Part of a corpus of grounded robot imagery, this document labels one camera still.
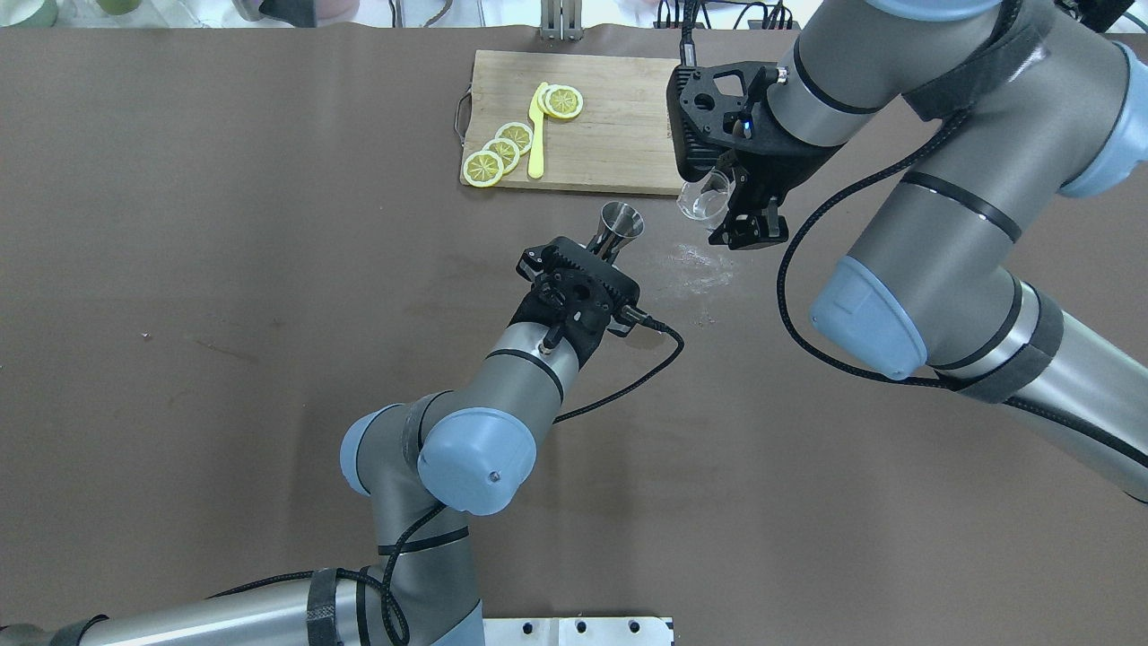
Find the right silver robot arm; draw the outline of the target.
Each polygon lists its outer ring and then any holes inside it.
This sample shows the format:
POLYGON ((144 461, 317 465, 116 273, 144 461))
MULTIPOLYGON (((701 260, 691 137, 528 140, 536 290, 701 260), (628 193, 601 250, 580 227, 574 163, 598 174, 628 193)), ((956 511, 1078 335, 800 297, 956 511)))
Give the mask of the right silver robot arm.
POLYGON ((934 134, 824 201, 779 262, 778 310, 805 352, 878 383, 1009 407, 1145 503, 1145 365, 1004 259, 1058 196, 1096 196, 1145 164, 1145 59, 1052 1, 824 1, 765 95, 767 131, 840 151, 901 98, 934 134), (897 177, 793 327, 788 266, 830 209, 897 177))

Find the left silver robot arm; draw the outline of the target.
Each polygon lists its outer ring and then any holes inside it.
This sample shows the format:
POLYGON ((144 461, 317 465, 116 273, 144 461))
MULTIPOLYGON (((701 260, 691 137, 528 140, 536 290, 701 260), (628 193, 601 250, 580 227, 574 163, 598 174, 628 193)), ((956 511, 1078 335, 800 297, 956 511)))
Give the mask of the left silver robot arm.
POLYGON ((369 496, 378 563, 288 573, 174 609, 46 631, 3 645, 483 645, 470 519, 509 507, 563 398, 605 332, 647 324, 577 289, 532 293, 468 386, 362 417, 342 441, 349 487, 369 496))

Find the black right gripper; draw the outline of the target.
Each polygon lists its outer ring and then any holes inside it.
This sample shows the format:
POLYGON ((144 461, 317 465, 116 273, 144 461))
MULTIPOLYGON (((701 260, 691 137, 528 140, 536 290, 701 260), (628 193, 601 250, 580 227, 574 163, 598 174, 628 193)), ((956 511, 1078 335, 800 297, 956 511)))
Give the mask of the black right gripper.
POLYGON ((807 181, 840 148, 840 143, 820 147, 799 142, 786 143, 779 153, 730 150, 718 156, 713 171, 726 176, 734 195, 726 216, 709 233, 709 246, 747 250, 788 242, 790 229, 779 205, 788 192, 807 181))

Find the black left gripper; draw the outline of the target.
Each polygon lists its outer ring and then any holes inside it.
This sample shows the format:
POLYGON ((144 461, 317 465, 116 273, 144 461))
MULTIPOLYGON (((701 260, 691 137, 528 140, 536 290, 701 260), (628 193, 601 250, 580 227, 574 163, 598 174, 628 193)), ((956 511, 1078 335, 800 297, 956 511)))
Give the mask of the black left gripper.
POLYGON ((569 342, 574 349, 577 367, 583 369, 599 347, 610 317, 611 298, 607 291, 590 287, 548 291, 533 287, 509 319, 509 326, 534 322, 545 328, 558 328, 561 340, 569 342))

